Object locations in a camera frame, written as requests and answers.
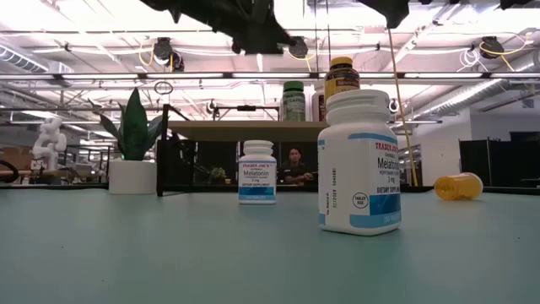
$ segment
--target teal table surface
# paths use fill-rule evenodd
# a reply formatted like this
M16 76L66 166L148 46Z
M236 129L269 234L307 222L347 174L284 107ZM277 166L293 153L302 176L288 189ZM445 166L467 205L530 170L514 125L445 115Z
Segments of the teal table surface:
M402 195L382 236L318 227L315 193L0 190L0 303L539 303L540 198Z

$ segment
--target man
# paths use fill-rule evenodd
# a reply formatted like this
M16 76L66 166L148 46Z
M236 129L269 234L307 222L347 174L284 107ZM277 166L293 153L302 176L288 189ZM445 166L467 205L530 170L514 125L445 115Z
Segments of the man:
M304 182L313 180L313 175L300 162L301 158L302 152L300 148L293 147L289 149L289 161L285 161L280 170L280 179L283 179L286 184L303 185Z

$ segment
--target white robot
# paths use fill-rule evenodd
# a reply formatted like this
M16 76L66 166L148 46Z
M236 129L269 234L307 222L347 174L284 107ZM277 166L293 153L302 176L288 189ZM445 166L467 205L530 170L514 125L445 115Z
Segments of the white robot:
M43 156L48 157L48 170L57 169L58 152L64 151L68 145L66 135L60 133L59 129L61 125L62 119L47 118L45 123L40 126L40 137L35 141L34 148L32 149L35 160L38 160ZM46 142L49 144L46 147L42 147Z

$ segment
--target wooden shelf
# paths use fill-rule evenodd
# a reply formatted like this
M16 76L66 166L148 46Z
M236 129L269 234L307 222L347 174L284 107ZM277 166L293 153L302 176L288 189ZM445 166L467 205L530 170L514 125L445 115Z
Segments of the wooden shelf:
M169 122L169 128L196 141L316 142L325 122Z

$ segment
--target white pill bottle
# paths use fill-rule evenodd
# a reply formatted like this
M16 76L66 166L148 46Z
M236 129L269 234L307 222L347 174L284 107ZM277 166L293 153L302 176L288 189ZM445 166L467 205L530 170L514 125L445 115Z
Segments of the white pill bottle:
M319 225L374 236L401 223L397 139L386 125L388 94L352 90L327 101L319 134Z
M276 159L272 142L247 140L244 156L238 162L238 199L240 204L276 203Z

